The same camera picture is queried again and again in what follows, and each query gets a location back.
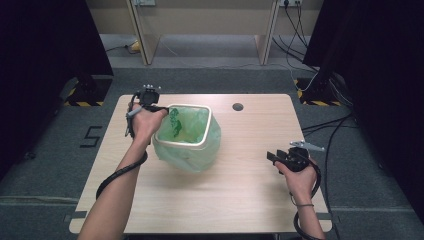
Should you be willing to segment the person's left hand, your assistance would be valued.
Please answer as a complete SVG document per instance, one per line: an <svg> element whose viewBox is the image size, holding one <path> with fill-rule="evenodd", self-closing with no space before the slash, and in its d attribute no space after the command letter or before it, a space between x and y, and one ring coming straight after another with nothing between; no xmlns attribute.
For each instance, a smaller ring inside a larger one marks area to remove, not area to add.
<svg viewBox="0 0 424 240"><path fill-rule="evenodd" d="M135 104L132 110L141 107ZM162 120L168 113L165 111L152 113L144 108L132 118L134 140L149 143L152 135L160 128Z"/></svg>

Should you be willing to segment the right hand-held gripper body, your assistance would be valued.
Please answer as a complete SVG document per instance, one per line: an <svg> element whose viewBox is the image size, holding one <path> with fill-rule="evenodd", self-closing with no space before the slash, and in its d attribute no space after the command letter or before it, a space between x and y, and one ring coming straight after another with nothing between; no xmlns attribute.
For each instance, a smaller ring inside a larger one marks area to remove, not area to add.
<svg viewBox="0 0 424 240"><path fill-rule="evenodd" d="M304 170L309 164L309 151L324 152L325 148L316 146L305 140L291 141L290 148L286 152L287 158L281 158L281 162L292 172L300 172Z"/></svg>

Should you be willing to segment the black stand base striped tape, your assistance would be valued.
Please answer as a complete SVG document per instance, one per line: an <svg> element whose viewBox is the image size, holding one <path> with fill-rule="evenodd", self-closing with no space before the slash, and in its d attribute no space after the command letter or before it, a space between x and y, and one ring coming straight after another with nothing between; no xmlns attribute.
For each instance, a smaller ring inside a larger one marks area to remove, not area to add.
<svg viewBox="0 0 424 240"><path fill-rule="evenodd" d="M334 90L328 81L313 77L299 77L294 80L298 99L303 105L340 106Z"/></svg>
<svg viewBox="0 0 424 240"><path fill-rule="evenodd" d="M76 107L102 106L111 83L111 78L90 77L88 82L77 81L65 99L64 105Z"/></svg>

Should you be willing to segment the person's right hand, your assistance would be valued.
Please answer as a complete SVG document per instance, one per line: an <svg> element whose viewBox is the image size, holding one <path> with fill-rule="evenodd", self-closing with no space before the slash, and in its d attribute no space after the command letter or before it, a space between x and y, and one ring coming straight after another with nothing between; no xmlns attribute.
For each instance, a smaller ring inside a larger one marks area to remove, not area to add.
<svg viewBox="0 0 424 240"><path fill-rule="evenodd" d="M312 203L312 189L316 181L316 172L308 166L300 172L292 172L284 164L277 162L275 167L283 173L287 187L297 206Z"/></svg>

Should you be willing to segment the black curtain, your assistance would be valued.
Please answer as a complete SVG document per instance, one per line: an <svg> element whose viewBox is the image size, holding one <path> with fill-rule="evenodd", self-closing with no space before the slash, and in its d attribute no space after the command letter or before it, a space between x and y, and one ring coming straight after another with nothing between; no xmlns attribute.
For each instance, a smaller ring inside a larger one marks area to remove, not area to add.
<svg viewBox="0 0 424 240"><path fill-rule="evenodd" d="M424 0L323 0L304 63L344 78L372 148L424 223Z"/></svg>
<svg viewBox="0 0 424 240"><path fill-rule="evenodd" d="M111 73L86 0L0 0L0 180L70 79Z"/></svg>

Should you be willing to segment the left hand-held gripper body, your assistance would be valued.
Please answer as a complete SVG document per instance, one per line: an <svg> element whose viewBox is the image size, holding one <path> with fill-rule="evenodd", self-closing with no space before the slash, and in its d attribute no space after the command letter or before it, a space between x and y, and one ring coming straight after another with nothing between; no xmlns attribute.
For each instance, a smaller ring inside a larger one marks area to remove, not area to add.
<svg viewBox="0 0 424 240"><path fill-rule="evenodd" d="M159 102L160 94L152 85L144 85L142 90L135 93L135 96L141 105L150 106Z"/></svg>

